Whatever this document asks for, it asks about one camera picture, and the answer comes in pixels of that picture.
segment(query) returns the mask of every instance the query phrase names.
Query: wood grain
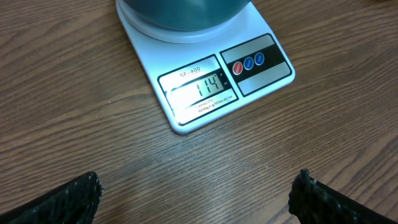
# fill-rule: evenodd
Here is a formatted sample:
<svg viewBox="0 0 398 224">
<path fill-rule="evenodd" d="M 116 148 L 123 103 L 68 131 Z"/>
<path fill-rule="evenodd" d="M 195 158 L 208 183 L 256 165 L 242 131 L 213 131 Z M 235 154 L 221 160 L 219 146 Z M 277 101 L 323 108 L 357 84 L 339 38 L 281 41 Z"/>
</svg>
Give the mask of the wood grain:
<svg viewBox="0 0 398 224">
<path fill-rule="evenodd" d="M 0 213 L 93 170 L 95 223 L 297 223 L 314 178 L 398 221 L 398 2 L 257 0 L 293 84 L 175 134 L 114 1 L 0 2 Z"/>
</svg>

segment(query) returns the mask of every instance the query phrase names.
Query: scale platform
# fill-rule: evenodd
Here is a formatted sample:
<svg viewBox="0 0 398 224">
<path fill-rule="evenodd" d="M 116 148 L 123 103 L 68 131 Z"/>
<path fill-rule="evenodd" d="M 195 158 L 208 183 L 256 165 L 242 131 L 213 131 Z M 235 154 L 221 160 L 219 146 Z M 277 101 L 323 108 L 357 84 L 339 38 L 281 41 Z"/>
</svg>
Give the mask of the scale platform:
<svg viewBox="0 0 398 224">
<path fill-rule="evenodd" d="M 116 0 L 116 8 L 171 127 L 180 134 L 295 78 L 290 60 L 251 2 L 224 24 L 197 32 L 147 24 L 123 0 Z"/>
</svg>

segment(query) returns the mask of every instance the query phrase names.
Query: white scale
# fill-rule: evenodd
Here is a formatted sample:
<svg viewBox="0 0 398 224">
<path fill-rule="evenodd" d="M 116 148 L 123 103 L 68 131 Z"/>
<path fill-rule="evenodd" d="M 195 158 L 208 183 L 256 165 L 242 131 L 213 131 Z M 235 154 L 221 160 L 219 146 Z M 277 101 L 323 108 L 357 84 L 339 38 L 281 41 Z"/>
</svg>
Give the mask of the white scale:
<svg viewBox="0 0 398 224">
<path fill-rule="evenodd" d="M 141 20 L 116 0 L 120 20 L 171 127 L 198 129 L 288 85 L 295 70 L 250 2 L 229 21 L 178 32 Z"/>
</svg>

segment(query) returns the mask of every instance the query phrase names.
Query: wooden surface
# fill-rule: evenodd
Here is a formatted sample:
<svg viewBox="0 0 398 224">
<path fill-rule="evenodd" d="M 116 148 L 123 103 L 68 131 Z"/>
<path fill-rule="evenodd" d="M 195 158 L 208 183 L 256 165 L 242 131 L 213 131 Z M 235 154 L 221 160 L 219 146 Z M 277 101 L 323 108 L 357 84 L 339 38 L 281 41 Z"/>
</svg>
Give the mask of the wooden surface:
<svg viewBox="0 0 398 224">
<path fill-rule="evenodd" d="M 93 170 L 95 223 L 297 223 L 309 168 L 398 221 L 398 2 L 254 3 L 295 81 L 180 136 L 113 0 L 2 0 L 0 213 Z"/>
</svg>

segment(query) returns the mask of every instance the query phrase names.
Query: digital display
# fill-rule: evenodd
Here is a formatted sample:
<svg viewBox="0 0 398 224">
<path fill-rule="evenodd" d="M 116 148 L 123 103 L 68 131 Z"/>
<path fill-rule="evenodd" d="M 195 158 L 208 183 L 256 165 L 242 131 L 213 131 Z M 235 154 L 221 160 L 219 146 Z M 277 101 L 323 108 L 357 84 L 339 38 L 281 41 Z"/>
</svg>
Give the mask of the digital display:
<svg viewBox="0 0 398 224">
<path fill-rule="evenodd" d="M 188 85 L 173 89 L 167 98 L 173 109 L 185 109 L 190 105 L 224 90 L 217 74 L 208 75 Z"/>
</svg>

